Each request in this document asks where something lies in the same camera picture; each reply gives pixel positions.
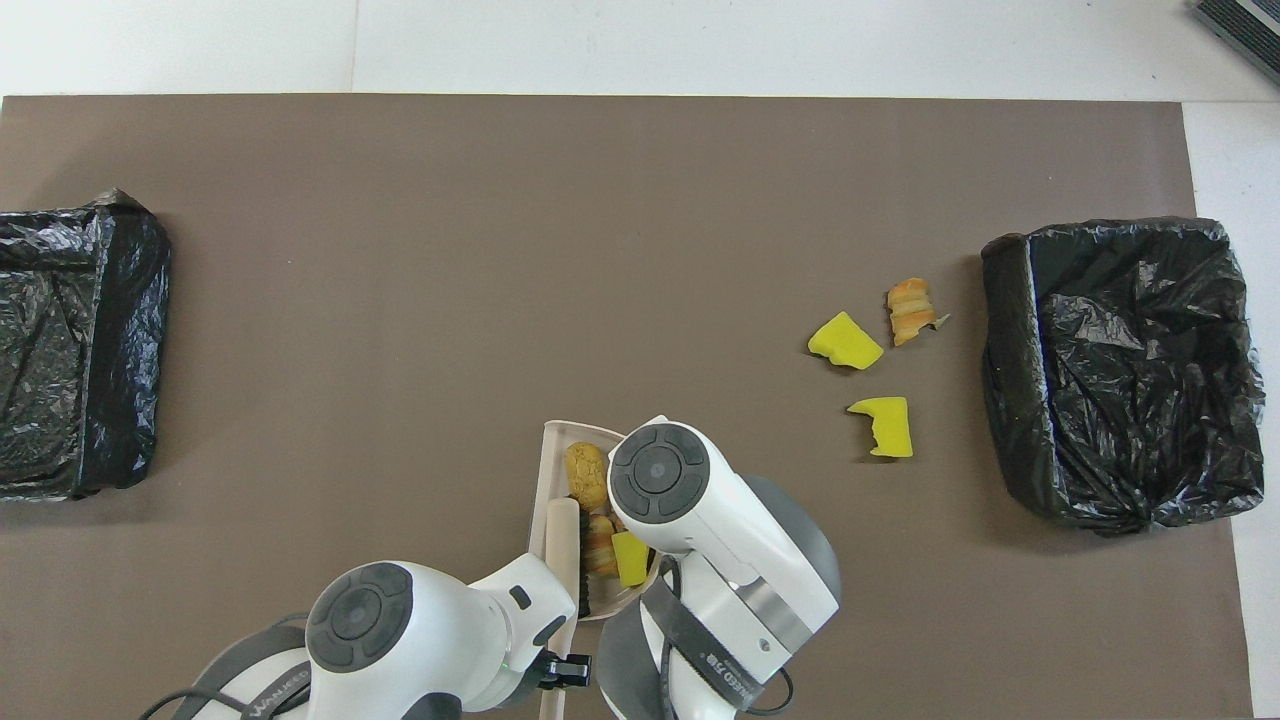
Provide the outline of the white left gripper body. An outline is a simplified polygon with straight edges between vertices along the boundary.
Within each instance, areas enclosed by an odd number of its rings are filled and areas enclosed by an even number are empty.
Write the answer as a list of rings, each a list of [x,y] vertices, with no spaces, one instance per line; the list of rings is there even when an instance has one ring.
[[[494,682],[527,670],[550,638],[576,614],[575,601],[536,556],[524,553],[465,587],[471,682]]]

